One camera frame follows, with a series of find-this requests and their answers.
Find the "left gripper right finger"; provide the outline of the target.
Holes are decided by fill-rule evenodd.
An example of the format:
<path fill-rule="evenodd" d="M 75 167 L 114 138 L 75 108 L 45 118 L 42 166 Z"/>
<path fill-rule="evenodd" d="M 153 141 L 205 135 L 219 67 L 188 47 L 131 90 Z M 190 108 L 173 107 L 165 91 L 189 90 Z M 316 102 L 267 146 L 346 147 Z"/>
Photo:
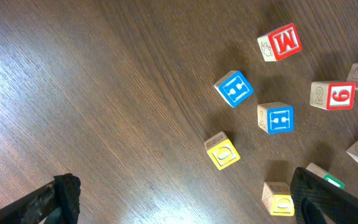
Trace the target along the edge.
<path fill-rule="evenodd" d="M 290 184 L 297 224 L 358 223 L 358 198 L 303 167 L 297 167 Z"/>

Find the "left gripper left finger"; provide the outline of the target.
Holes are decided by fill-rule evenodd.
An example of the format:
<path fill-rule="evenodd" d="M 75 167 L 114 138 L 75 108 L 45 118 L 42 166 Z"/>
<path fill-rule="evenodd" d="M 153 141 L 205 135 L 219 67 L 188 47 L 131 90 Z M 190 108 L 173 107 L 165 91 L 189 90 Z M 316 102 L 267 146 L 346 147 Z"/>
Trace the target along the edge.
<path fill-rule="evenodd" d="M 0 223 L 77 224 L 80 214 L 80 178 L 71 173 L 54 180 L 0 209 Z"/>

